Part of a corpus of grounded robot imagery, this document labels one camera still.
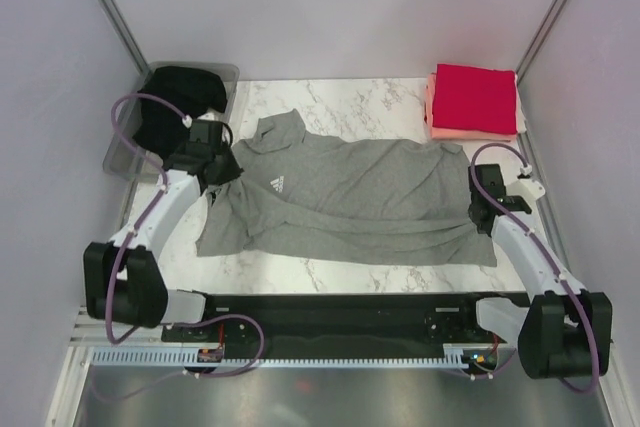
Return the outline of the clear plastic bin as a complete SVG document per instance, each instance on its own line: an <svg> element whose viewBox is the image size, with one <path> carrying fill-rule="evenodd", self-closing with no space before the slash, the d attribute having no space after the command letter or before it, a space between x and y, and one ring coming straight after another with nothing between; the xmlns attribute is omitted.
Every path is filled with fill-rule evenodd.
<svg viewBox="0 0 640 427"><path fill-rule="evenodd" d="M185 61L158 61L149 64L150 73L143 81L141 87L134 84L134 90L140 90L144 84L151 78L152 74L161 67L180 66L199 68L211 71L218 75L225 87L227 104L225 111L219 113L213 108L209 108L202 116L202 119L229 122L232 116L234 100L237 93L237 84L240 78L239 68L231 63L211 63L211 62L185 62ZM132 144L133 136L142 125L141 100L126 100L119 108L116 114L116 121L119 130L129 138ZM149 156L155 162L161 162L161 158L144 149L137 148L136 152L131 151L121 140L117 133L114 133L107 153L103 160L103 170L105 173L120 177L125 181L137 181L139 183L155 184L159 173L147 162L143 157Z"/></svg>

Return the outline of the grey t shirt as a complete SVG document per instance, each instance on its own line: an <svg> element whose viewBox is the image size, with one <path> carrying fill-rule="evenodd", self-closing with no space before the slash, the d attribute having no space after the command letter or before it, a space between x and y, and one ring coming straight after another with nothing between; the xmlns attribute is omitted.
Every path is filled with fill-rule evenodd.
<svg viewBox="0 0 640 427"><path fill-rule="evenodd" d="M307 130L290 111L261 119L233 153L197 241L201 257L259 250L370 265L497 260L469 218L469 161L454 143L347 142Z"/></svg>

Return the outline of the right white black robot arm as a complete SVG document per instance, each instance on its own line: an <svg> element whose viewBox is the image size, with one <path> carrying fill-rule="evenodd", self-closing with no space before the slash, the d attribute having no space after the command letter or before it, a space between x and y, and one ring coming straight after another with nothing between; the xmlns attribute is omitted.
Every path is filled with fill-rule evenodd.
<svg viewBox="0 0 640 427"><path fill-rule="evenodd" d="M517 347L532 379L566 380L607 373L613 307L606 294L590 292L536 233L532 208L521 195L509 195L500 166L469 168L469 216L515 268L529 306L484 299L458 315L458 328L477 341L493 332Z"/></svg>

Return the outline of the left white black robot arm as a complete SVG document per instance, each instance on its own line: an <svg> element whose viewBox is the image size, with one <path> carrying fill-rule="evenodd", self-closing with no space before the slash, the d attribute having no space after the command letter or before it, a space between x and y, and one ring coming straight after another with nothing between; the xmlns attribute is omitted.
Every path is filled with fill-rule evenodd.
<svg viewBox="0 0 640 427"><path fill-rule="evenodd" d="M195 120L187 140L160 166L151 200L137 219L108 241L85 249L85 303L91 318L143 328L184 323L198 340L216 335L220 318L205 307L205 296L168 289L158 260L191 206L241 175L232 141L226 123Z"/></svg>

